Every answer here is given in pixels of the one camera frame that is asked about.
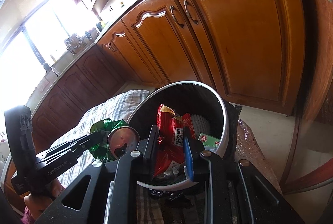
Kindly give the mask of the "person's left hand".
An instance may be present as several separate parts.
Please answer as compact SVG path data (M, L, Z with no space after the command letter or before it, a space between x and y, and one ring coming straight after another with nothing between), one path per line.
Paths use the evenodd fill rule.
M64 187L61 185L58 179L54 179L51 184L51 196L57 198L63 191ZM48 196L35 196L29 194L24 197L24 203L26 205L24 221L26 223L33 223L53 202L52 198Z

